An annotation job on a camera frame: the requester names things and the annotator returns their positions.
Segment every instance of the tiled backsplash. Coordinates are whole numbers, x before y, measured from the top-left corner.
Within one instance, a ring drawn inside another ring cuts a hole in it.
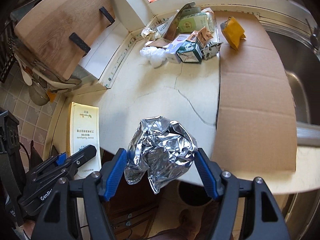
[[[20,142],[29,154],[30,142],[33,140],[35,149],[42,156],[45,138],[58,99],[57,96],[54,102],[44,106],[35,105],[30,99],[29,88],[23,81],[17,64],[10,70],[5,83],[0,83],[0,107],[9,110],[19,120]],[[23,165],[28,167],[28,158],[22,147],[20,155]]]

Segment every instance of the crumpled paper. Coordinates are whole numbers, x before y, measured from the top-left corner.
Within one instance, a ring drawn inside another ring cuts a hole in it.
[[[155,41],[156,39],[161,38],[161,34],[158,31],[153,31],[149,27],[145,27],[141,31],[141,36],[144,39],[148,39],[149,41]]]
[[[124,177],[138,183],[148,171],[155,194],[186,173],[197,151],[196,140],[177,121],[162,116],[142,119],[128,147]]]

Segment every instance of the blue gripper pad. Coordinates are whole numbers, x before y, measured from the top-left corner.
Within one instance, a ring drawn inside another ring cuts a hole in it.
[[[115,195],[120,183],[120,179],[124,172],[124,168],[127,165],[127,159],[127,151],[125,149],[120,148],[117,151],[116,155],[113,157],[112,161],[104,163],[103,167],[101,168],[103,174],[103,197],[106,201],[109,201],[110,198],[112,198]]]
[[[56,160],[56,164],[58,166],[62,165],[64,163],[64,161],[67,159],[67,154],[64,152],[64,153],[61,153],[59,156],[58,156],[58,159]]]
[[[222,170],[217,163],[208,159],[202,148],[199,148],[195,153],[195,164],[207,195],[218,200],[223,195],[223,185],[220,178]]]

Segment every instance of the green carton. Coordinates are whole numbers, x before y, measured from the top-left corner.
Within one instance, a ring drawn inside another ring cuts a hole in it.
[[[202,46],[196,35],[191,35],[177,50],[177,54],[183,62],[201,63]]]

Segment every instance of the cardboard sheet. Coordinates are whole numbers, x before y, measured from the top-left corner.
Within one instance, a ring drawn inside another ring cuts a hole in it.
[[[229,171],[295,171],[297,130],[280,57],[254,15],[215,12],[220,42],[220,101],[212,160]],[[221,33],[233,16],[245,30],[239,51]]]

